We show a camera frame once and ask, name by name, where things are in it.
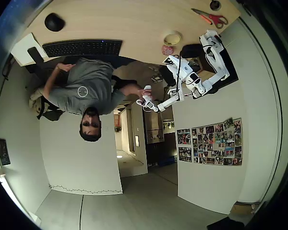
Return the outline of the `person's left hand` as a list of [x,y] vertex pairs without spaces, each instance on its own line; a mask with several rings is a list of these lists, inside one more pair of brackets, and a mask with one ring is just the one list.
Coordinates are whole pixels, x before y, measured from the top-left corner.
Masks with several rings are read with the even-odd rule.
[[70,71],[74,66],[75,66],[75,64],[63,64],[63,63],[58,63],[58,64],[56,65],[55,69],[68,72],[68,71]]

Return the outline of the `person's right hand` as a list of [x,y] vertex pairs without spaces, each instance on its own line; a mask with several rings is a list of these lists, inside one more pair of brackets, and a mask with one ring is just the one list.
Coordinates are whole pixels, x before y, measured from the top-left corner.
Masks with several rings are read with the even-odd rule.
[[139,85],[133,85],[131,94],[137,95],[141,101],[146,99],[152,100],[152,89],[148,86],[141,88]]

